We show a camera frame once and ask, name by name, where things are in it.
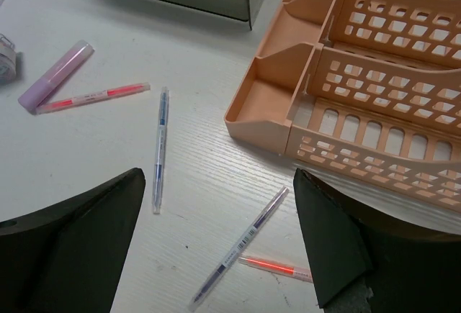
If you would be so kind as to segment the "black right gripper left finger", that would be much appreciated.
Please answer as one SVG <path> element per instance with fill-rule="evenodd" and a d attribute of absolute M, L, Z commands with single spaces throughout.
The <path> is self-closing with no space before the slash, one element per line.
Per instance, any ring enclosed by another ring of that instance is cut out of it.
<path fill-rule="evenodd" d="M 109 312 L 143 202 L 139 168 L 1 222 L 2 312 Z"/>

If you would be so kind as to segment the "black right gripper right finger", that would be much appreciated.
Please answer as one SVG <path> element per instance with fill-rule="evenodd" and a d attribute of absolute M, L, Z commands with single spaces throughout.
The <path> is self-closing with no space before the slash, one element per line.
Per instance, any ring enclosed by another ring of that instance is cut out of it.
<path fill-rule="evenodd" d="M 293 179 L 325 312 L 458 312 L 460 236 L 367 206 L 298 169 Z"/>

